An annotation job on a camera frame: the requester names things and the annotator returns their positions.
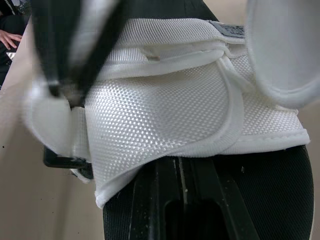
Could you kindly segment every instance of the person's hand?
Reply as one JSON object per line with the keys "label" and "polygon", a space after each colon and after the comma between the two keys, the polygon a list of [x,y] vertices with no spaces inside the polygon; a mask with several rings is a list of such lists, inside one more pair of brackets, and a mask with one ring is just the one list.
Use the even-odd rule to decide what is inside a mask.
{"label": "person's hand", "polygon": [[17,48],[13,40],[21,42],[22,36],[18,34],[11,34],[6,31],[0,30],[0,41],[5,45],[5,47],[10,50],[10,46]]}

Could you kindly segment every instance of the person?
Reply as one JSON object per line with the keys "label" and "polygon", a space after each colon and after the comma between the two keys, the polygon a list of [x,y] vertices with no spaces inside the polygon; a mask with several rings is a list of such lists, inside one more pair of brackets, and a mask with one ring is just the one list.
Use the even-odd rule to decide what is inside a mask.
{"label": "person", "polygon": [[26,28],[26,21],[19,15],[11,0],[0,0],[0,89],[18,49]]}

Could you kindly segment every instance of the white padding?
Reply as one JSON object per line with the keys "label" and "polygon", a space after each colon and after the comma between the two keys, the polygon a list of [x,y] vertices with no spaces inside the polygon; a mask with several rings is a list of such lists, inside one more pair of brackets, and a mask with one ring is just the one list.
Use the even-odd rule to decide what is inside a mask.
{"label": "white padding", "polygon": [[249,0],[246,41],[256,84],[287,108],[320,97],[320,1]]}

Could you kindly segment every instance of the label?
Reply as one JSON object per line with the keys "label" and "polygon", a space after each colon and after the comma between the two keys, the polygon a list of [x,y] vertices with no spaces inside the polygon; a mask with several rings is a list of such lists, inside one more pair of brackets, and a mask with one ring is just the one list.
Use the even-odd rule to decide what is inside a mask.
{"label": "label", "polygon": [[229,25],[217,21],[209,21],[222,35],[232,38],[245,38],[245,27],[239,25]]}

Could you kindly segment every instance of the white fabric strap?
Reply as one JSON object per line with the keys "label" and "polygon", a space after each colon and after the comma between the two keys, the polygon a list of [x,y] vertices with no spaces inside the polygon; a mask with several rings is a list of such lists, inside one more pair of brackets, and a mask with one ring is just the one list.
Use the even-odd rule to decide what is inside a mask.
{"label": "white fabric strap", "polygon": [[221,33],[216,25],[130,20],[85,109],[51,97],[41,75],[33,81],[27,126],[57,154],[92,163],[99,207],[139,167],[163,156],[269,152],[309,142],[297,111],[256,90],[239,28],[218,24]]}

